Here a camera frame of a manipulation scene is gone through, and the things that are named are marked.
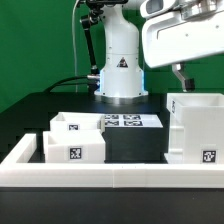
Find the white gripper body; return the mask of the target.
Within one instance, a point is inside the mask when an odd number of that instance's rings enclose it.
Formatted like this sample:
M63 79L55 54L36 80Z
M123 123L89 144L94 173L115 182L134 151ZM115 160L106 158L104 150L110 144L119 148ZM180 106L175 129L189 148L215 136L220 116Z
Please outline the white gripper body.
M193 21L182 20L178 12L149 19L142 44L151 68L224 53L224 10Z

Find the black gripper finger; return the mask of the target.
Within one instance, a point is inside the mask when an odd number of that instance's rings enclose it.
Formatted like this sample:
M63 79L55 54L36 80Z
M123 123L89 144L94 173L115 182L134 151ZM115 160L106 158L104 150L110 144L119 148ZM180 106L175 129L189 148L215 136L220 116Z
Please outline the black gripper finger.
M193 78L189 78L184 72L184 64L176 63L172 65L172 71L179 79L184 92L192 92L195 90L195 82Z

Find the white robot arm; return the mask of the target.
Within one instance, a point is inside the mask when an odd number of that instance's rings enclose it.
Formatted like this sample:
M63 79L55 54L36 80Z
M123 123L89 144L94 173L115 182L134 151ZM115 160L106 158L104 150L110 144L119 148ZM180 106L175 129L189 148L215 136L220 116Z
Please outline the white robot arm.
M107 0L101 15L106 63L95 96L114 104L145 99L144 72L170 65L182 89L195 89L183 63L224 53L224 0Z

